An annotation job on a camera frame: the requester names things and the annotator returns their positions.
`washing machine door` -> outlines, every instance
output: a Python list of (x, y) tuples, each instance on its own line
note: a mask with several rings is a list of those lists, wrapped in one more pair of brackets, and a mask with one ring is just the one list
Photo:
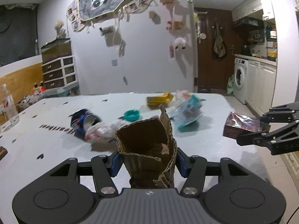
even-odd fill
[(237, 88), (241, 89), (245, 82), (245, 71), (244, 68), (237, 66), (235, 69), (235, 85)]

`brown door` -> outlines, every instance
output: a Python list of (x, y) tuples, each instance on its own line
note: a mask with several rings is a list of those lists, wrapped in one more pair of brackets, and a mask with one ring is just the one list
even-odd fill
[[(198, 86), (209, 86), (210, 88), (226, 89), (228, 79), (234, 74), (233, 51), (238, 49), (247, 40), (246, 31), (233, 29), (231, 11), (220, 9), (195, 8), (196, 12), (207, 12), (199, 14), (201, 20), (201, 32), (207, 38), (198, 43)], [(220, 31), (226, 46), (226, 56), (216, 58), (213, 55), (215, 23), (220, 25)]]

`wall tapestry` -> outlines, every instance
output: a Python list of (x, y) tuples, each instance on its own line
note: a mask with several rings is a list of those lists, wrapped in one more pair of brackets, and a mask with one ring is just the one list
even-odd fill
[(96, 22), (115, 18), (119, 13), (140, 13), (153, 0), (73, 0), (68, 7), (67, 17), (72, 28), (79, 32)]

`washing machine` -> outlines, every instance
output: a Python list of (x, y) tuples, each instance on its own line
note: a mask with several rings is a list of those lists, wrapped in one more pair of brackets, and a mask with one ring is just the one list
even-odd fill
[(248, 78), (248, 61), (240, 58), (235, 59), (234, 96), (245, 104)]

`tile floor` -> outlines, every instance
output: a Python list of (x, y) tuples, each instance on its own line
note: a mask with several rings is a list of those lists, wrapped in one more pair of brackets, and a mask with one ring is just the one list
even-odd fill
[[(235, 97), (225, 97), (228, 103), (235, 109), (235, 112), (247, 116), (254, 116), (246, 105), (240, 103)], [(274, 187), (279, 189), (286, 198), (286, 211), (281, 224), (286, 224), (290, 216), (299, 206), (299, 195), (295, 184), (288, 172), (283, 160), (279, 155), (272, 156), (265, 147), (256, 146), (258, 154), (261, 156), (265, 168), (267, 169), (269, 181)], [(292, 217), (289, 224), (299, 224), (299, 211)]]

